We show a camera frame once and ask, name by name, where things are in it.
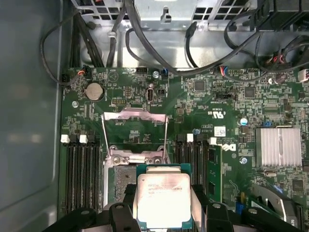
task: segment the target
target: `white slot latch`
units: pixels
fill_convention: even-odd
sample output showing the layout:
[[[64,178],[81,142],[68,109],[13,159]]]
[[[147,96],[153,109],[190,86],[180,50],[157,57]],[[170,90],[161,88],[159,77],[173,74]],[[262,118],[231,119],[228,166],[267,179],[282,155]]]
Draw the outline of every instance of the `white slot latch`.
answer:
[[[68,144],[70,142],[70,138],[67,134],[62,134],[60,142],[63,144]]]
[[[87,135],[81,134],[80,137],[79,137],[79,142],[80,142],[81,144],[86,144],[86,143],[88,143]]]

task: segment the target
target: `microchip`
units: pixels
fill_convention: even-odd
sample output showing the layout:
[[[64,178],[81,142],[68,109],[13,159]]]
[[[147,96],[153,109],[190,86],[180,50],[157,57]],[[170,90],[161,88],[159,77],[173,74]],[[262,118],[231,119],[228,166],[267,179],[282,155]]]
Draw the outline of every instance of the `microchip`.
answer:
[[[209,149],[208,160],[214,162],[214,150]]]
[[[176,111],[177,111],[178,115],[183,115],[184,114],[184,109],[182,109],[182,108],[178,108]]]
[[[254,87],[245,87],[245,98],[255,98]]]
[[[208,192],[211,194],[211,195],[214,195],[214,188],[215,188],[215,185],[211,182],[208,183]]]
[[[303,192],[304,191],[304,182],[302,180],[293,180],[292,188],[295,192]]]
[[[305,93],[304,92],[299,92],[298,93],[298,99],[304,99],[306,96],[305,96]]]
[[[205,81],[194,82],[195,91],[205,91]]]
[[[176,122],[183,122],[183,116],[179,116],[176,118]]]

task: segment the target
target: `heatsink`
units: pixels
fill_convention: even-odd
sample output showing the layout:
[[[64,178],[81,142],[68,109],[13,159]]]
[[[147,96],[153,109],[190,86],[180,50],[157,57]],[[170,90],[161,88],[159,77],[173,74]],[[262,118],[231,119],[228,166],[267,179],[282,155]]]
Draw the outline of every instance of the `heatsink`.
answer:
[[[301,166],[301,137],[297,128],[255,130],[257,166]]]

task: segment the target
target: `mounting hole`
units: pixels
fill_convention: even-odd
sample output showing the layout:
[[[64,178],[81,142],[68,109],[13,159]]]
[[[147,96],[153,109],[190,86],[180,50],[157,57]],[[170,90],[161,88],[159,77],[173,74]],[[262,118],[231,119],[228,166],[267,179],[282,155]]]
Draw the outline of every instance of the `mounting hole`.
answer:
[[[83,211],[81,214],[82,215],[86,215],[86,214],[89,214],[90,212],[88,211],[88,210],[85,210],[85,211]]]

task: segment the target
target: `black dimm slot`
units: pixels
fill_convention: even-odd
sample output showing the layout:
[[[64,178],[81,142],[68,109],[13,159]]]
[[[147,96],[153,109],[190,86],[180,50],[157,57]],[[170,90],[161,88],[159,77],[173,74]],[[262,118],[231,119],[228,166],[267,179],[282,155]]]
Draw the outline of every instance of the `black dimm slot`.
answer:
[[[192,149],[193,149],[193,144],[191,142],[188,142],[187,143],[187,148],[186,148],[186,159],[187,159],[187,163],[190,163],[191,165],[191,184],[194,183],[195,179],[194,179],[194,176],[195,176],[195,172],[196,172],[196,169],[195,169],[195,166],[194,166],[194,157],[193,157],[193,154],[192,154]]]
[[[194,152],[193,152],[193,161],[192,161],[192,166],[193,166],[193,170],[194,172],[192,172],[192,179],[193,182],[192,184],[196,185],[199,184],[200,182],[200,168],[199,168],[199,157],[200,155],[200,146],[201,142],[198,141],[194,141],[193,146],[194,146]]]
[[[92,204],[92,189],[93,189],[93,149],[90,150],[90,155],[89,155],[89,176],[88,176],[88,181],[89,181],[89,204],[90,208],[93,209],[93,204]]]
[[[85,167],[84,167],[84,157],[85,157],[85,153],[86,153],[86,148],[82,150],[82,153],[81,153],[81,158],[80,158],[80,161],[81,161],[81,173],[80,173],[80,176],[81,176],[81,192],[80,192],[80,205],[81,207],[84,207],[84,172],[85,172]]]
[[[90,148],[88,147],[85,150],[84,154],[84,207],[89,208],[89,191],[90,191],[90,180],[89,180],[89,173],[90,173]]]
[[[80,164],[79,164],[79,155],[82,151],[82,148],[77,146],[76,152],[75,152],[75,169],[74,169],[74,176],[75,176],[75,199],[74,199],[74,208],[79,208],[79,202],[80,202]]]
[[[76,188],[76,166],[75,166],[75,162],[76,162],[76,150],[77,150],[77,145],[73,145],[73,150],[72,150],[72,189],[71,189],[71,195],[72,195],[72,201],[71,201],[71,209],[70,210],[74,210],[75,209],[75,188]]]
[[[93,154],[94,154],[94,169],[93,169],[93,195],[92,195],[92,201],[93,201],[93,206],[95,210],[98,210],[98,170],[99,170],[99,163],[98,163],[98,159],[99,159],[99,152],[98,152],[98,147],[96,145],[94,145],[93,147]]]
[[[72,209],[72,144],[67,147],[67,170],[66,170],[66,214]]]
[[[206,188],[207,188],[207,161],[208,161],[208,145],[206,141],[203,141],[202,145],[202,157],[203,157],[203,188],[204,188],[204,193],[206,193]]]
[[[181,142],[177,142],[175,162],[181,163],[182,157],[183,157],[183,144]]]

